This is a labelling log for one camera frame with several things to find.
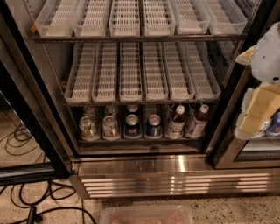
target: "bottle cap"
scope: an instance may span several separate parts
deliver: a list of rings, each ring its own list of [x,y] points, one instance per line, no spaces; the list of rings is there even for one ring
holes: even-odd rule
[[[202,113],[207,113],[208,110],[209,110],[208,105],[206,105],[206,104],[202,104],[202,105],[201,105],[201,107],[200,107],[200,112],[202,112]]]
[[[182,106],[182,105],[178,105],[177,108],[176,108],[176,112],[180,115],[184,114],[185,112],[185,107]]]

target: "plastic crate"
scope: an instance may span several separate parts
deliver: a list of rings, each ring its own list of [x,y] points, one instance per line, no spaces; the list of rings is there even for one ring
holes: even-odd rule
[[[210,23],[210,17],[200,0],[171,1],[176,18],[177,34],[204,34]]]
[[[242,34],[247,19],[234,0],[203,0],[210,16],[209,30],[213,35]]]
[[[109,27],[112,37],[140,36],[138,0],[113,0]]]
[[[188,206],[123,206],[106,208],[102,211],[99,224],[112,223],[194,224],[194,221]]]
[[[95,44],[75,45],[73,64],[65,92],[68,103],[91,101],[95,62]]]
[[[35,25],[41,37],[71,37],[72,20],[79,1],[47,0]]]
[[[145,36],[172,36],[175,17],[169,0],[143,0],[143,33]]]
[[[168,87],[160,43],[143,43],[143,77],[146,101],[167,100]]]
[[[219,98],[221,90],[207,58],[206,43],[185,43],[185,59],[192,76],[195,98]]]
[[[76,37],[106,36],[110,0],[80,0],[72,26]]]
[[[121,102],[142,100],[139,44],[120,44],[120,87]]]
[[[195,92],[185,61],[184,44],[163,43],[163,47],[164,65],[171,99],[174,101],[191,100]]]
[[[92,97],[94,102],[116,101],[117,44],[97,46],[97,62],[94,71]]]

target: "display refrigerator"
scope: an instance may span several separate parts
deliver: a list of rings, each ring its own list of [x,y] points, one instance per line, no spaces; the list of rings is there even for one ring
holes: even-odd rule
[[[0,90],[48,158],[1,168],[2,186],[69,178],[83,199],[279,191],[280,138],[234,135],[260,85],[235,59],[279,21],[279,0],[0,4]],[[207,122],[191,129],[201,104]],[[186,116],[175,136],[174,105]]]

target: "aluminum can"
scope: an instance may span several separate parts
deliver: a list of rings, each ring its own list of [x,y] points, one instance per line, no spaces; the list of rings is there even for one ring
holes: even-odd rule
[[[107,115],[102,121],[103,135],[105,137],[115,137],[119,135],[117,120],[112,115]]]
[[[91,116],[94,120],[94,123],[99,122],[99,112],[98,108],[93,106],[85,106],[83,109],[84,116]]]
[[[270,137],[280,136],[280,109],[271,117],[271,125],[265,130]]]
[[[138,116],[128,115],[125,118],[124,134],[128,137],[136,137],[141,135],[140,123],[138,122]]]
[[[150,115],[147,120],[146,135],[149,137],[160,137],[163,134],[161,118],[159,115]]]
[[[136,115],[139,116],[139,105],[136,104],[129,104],[126,106],[128,111],[128,115]]]
[[[83,116],[79,121],[81,136],[91,138],[98,134],[97,128],[91,116]]]
[[[105,108],[105,116],[113,116],[115,119],[117,119],[119,114],[119,108],[115,105],[108,105]]]

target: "terrazzo floor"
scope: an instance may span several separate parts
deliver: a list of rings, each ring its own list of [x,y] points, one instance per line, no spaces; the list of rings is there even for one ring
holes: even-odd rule
[[[0,139],[10,133],[18,125],[12,119],[10,111],[0,111]],[[39,156],[42,151],[36,149],[32,153]],[[15,165],[19,161],[26,164],[34,163],[34,156],[26,156],[24,159],[8,158],[4,153],[4,142],[0,143],[1,166]],[[61,184],[70,185],[67,179],[56,180]],[[22,197],[24,201],[32,203],[39,200],[45,193],[47,182],[39,182],[24,186]],[[0,223],[7,224],[20,221],[28,217],[29,207],[26,207],[19,200],[20,185],[15,185],[11,193],[12,186],[8,186],[0,194]],[[65,196],[72,190],[62,189],[55,193],[56,197]],[[138,207],[150,206],[187,206],[190,208],[195,224],[276,224],[280,223],[280,191],[277,193],[254,193],[254,194],[217,194],[217,195],[188,195],[176,197],[144,197],[144,198],[119,198],[119,199],[87,199],[81,200],[75,193],[69,198],[54,200],[47,197],[44,201],[36,205],[37,213],[54,207],[84,207],[99,223],[102,211],[109,207]],[[43,224],[82,224],[92,223],[86,214],[84,218],[81,211],[62,210],[45,213],[42,215]]]

